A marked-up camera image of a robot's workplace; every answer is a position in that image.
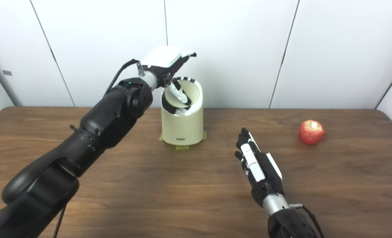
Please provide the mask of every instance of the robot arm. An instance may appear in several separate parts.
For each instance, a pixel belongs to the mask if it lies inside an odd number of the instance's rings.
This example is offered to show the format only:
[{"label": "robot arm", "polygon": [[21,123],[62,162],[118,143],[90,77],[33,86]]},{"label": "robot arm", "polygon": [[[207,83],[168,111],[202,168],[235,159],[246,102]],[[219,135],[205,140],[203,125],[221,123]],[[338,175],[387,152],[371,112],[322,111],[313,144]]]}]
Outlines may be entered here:
[{"label": "robot arm", "polygon": [[105,96],[81,119],[79,128],[60,145],[23,168],[3,189],[7,204],[0,210],[1,238],[35,238],[78,191],[78,179],[106,149],[115,147],[152,104],[152,91],[167,86],[188,60],[173,47],[149,54],[150,64],[137,60],[139,77],[109,86]]},{"label": "robot arm", "polygon": [[246,128],[242,128],[236,144],[240,151],[235,156],[252,186],[252,197],[268,214],[268,235],[270,238],[317,238],[306,217],[295,209],[303,208],[315,224],[321,238],[324,235],[315,219],[301,204],[288,204],[284,197],[282,174],[273,157],[262,153]]}]

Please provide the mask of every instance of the red apple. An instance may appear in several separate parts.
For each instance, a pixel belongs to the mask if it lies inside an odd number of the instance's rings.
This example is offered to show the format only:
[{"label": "red apple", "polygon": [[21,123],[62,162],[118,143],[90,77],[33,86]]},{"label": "red apple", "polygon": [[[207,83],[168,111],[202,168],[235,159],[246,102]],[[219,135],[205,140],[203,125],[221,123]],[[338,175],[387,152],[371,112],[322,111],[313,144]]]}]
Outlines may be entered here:
[{"label": "red apple", "polygon": [[299,137],[306,144],[317,144],[323,139],[326,130],[321,123],[314,120],[307,120],[302,123],[299,129]]}]

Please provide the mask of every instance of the cream cylindrical bin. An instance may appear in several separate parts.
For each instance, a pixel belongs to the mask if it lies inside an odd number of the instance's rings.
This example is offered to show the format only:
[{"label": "cream cylindrical bin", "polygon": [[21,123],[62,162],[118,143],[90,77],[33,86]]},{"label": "cream cylindrical bin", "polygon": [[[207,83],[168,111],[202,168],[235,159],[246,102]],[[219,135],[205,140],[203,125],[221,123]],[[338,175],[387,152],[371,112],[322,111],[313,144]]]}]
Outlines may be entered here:
[{"label": "cream cylindrical bin", "polygon": [[192,103],[187,106],[169,88],[164,89],[161,97],[162,137],[172,145],[199,143],[203,138],[202,86],[189,77],[178,77],[176,80]]}]

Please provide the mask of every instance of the silver cylindrical joint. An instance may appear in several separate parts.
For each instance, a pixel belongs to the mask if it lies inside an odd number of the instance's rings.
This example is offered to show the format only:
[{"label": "silver cylindrical joint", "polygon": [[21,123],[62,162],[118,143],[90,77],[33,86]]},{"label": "silver cylindrical joint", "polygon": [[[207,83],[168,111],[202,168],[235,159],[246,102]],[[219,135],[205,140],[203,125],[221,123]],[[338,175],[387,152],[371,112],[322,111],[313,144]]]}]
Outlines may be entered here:
[{"label": "silver cylindrical joint", "polygon": [[272,193],[264,198],[262,201],[265,211],[270,216],[279,210],[288,209],[287,201],[281,193]]},{"label": "silver cylindrical joint", "polygon": [[152,92],[158,87],[158,78],[152,72],[145,71],[144,76],[140,78],[144,80],[147,84],[149,84],[149,87]]}]

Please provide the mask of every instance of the black cable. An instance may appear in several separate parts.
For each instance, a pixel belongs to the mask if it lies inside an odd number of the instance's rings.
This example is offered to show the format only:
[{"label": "black cable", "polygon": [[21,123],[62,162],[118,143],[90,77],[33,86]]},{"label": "black cable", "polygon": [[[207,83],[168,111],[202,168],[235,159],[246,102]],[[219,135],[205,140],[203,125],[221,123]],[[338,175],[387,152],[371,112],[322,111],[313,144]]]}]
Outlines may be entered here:
[{"label": "black cable", "polygon": [[139,62],[138,60],[132,59],[130,61],[128,61],[127,63],[125,63],[120,70],[117,72],[117,74],[115,75],[114,79],[112,80],[111,84],[109,85],[108,89],[106,89],[105,95],[107,95],[110,91],[111,88],[114,86],[114,83],[116,82],[116,80],[118,79],[119,75],[123,72],[124,69],[126,69],[128,66],[135,64]]},{"label": "black cable", "polygon": [[58,236],[59,228],[62,223],[63,214],[65,213],[66,205],[62,208],[61,213],[59,214],[58,223],[56,224],[55,232],[53,233],[53,238]]},{"label": "black cable", "polygon": [[302,205],[302,208],[306,211],[306,213],[309,214],[309,217],[311,218],[311,220],[313,221],[316,229],[318,230],[318,233],[320,234],[321,238],[324,238],[324,234],[323,231],[321,230],[321,226],[318,223],[317,219],[315,218],[315,215],[313,213],[311,213],[311,211],[309,211],[308,208],[306,208],[305,206]]}]

